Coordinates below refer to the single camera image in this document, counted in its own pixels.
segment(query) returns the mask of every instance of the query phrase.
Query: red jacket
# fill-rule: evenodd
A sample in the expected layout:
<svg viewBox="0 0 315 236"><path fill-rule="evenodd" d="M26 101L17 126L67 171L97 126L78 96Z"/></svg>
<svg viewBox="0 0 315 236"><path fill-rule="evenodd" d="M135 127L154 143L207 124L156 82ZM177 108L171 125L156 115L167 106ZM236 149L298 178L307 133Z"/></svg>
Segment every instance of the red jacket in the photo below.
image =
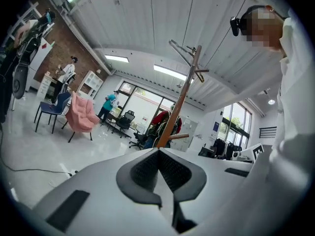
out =
<svg viewBox="0 0 315 236"><path fill-rule="evenodd" d="M164 119L164 115L165 114L168 115L168 111L167 110L164 110L163 112L159 113L155 118L153 118L152 124L155 125L155 124L158 124L158 123L162 122L162 120ZM181 131L181 127L182 127L182 119L179 117L176 134L178 134L179 131Z"/></svg>

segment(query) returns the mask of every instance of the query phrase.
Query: person in teal shirt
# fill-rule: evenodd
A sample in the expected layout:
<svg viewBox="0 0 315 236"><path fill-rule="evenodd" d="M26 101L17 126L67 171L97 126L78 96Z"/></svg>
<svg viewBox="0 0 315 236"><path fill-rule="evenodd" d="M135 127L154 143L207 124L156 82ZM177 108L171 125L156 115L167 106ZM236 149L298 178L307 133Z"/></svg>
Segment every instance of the person in teal shirt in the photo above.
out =
<svg viewBox="0 0 315 236"><path fill-rule="evenodd" d="M102 122L105 122L107 115L113 109L112 103L117 99L118 93L119 93L118 91L114 91L114 94L110 94L109 96L105 97L106 101L97 115L98 118L100 118Z"/></svg>

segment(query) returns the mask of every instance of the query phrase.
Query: teal shirt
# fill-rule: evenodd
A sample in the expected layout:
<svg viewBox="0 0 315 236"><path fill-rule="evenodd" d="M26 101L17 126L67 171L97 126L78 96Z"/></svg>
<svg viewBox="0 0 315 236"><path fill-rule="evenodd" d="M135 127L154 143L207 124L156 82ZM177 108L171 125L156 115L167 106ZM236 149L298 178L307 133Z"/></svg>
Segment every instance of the teal shirt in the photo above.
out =
<svg viewBox="0 0 315 236"><path fill-rule="evenodd" d="M113 106L110 104L110 101L115 100L116 97L113 94L111 94L111 95L107 96L107 98L108 98L108 100L105 101L103 108L108 110L108 111L111 111L113 109Z"/></svg>

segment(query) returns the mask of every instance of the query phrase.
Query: brick wall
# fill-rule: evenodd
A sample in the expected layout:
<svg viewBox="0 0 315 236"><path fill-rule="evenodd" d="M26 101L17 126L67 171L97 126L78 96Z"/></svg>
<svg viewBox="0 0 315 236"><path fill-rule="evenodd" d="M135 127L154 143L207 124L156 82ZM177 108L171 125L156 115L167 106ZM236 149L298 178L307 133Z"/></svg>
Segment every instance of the brick wall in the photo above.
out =
<svg viewBox="0 0 315 236"><path fill-rule="evenodd" d="M51 74L54 74L58 69L58 64L65 67L67 64L71 63L71 56L76 56L79 61L75 64L76 79L70 85L72 90L77 90L88 71L96 72L100 69L101 73L98 74L98 77L105 81L108 74L98 65L92 55L72 33L59 13L54 10L49 0L31 1L33 3L38 2L36 8L41 14L44 14L47 8L50 8L56 13L55 25L46 37L48 43L51 44L55 41L55 44L39 67L34 79L41 82L46 71L50 71Z"/></svg>

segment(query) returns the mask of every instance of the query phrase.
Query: cable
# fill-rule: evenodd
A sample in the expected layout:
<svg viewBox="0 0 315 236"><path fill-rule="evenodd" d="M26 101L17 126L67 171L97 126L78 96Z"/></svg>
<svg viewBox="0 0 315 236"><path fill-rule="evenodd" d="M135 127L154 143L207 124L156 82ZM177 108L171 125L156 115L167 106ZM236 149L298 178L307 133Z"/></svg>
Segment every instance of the cable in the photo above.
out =
<svg viewBox="0 0 315 236"><path fill-rule="evenodd" d="M14 172L21 172L21 171L45 171L45 172L51 172L51 173L63 173L63 174L68 174L70 177L72 177L72 174L69 172L61 172L61 171L50 171L50 170L43 170L43 169L23 169L23 170L15 170L13 168L11 168L10 166L6 165L6 163L4 162L3 158L2 158L2 142L3 142L3 130L2 130L2 135L1 135L1 143L0 143L0 159L3 163L3 165L5 167L7 167L8 169L10 169L11 171Z"/></svg>

